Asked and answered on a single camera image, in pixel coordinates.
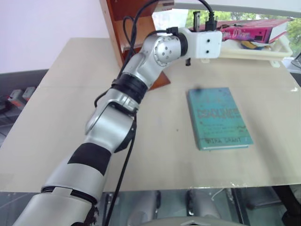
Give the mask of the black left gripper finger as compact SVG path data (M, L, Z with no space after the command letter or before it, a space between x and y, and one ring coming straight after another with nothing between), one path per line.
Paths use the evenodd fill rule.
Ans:
M199 32L200 31L200 11L193 12L193 31Z

